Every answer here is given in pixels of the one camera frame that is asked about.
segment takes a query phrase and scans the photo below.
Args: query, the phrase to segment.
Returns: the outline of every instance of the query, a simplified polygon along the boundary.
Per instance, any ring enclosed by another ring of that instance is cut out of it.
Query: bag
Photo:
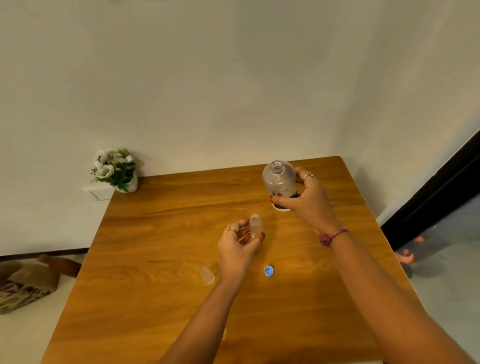
[[[59,278],[40,264],[18,260],[0,264],[0,315],[55,292]]]

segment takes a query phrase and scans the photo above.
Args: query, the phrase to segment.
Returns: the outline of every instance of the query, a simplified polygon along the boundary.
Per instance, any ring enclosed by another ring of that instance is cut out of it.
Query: hand
[[[305,175],[309,173],[302,167],[295,167],[297,183],[305,185],[305,191],[300,197],[283,196],[270,197],[270,202],[295,211],[305,222],[313,226],[319,234],[331,235],[342,227],[328,201],[328,195],[316,177]]]
[[[249,220],[239,220],[229,224],[218,242],[220,252],[220,281],[237,285],[252,262],[253,255],[264,241],[265,233],[255,236],[250,242]]]

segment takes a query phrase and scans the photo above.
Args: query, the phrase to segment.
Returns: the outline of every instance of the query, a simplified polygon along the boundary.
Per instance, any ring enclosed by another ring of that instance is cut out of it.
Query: forearm
[[[212,363],[239,286],[220,281],[159,364]]]
[[[349,233],[331,243],[337,269],[389,363],[473,363]]]

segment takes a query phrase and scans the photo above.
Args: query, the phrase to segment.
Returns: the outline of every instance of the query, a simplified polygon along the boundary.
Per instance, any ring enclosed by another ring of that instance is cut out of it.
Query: bottle neck
[[[274,160],[270,164],[270,170],[274,175],[279,176],[285,171],[285,167],[279,160]]]

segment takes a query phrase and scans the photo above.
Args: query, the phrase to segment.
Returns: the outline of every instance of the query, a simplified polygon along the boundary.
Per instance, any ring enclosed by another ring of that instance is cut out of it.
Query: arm
[[[342,227],[325,189],[308,171],[296,168],[305,184],[298,198],[274,196],[276,204],[290,208],[321,234]],[[378,346],[389,364],[473,363],[460,346],[415,304],[350,233],[336,236],[330,245],[335,265]]]
[[[233,299],[265,234],[250,240],[249,220],[230,224],[218,242],[220,282],[212,289],[159,364],[213,363]]]

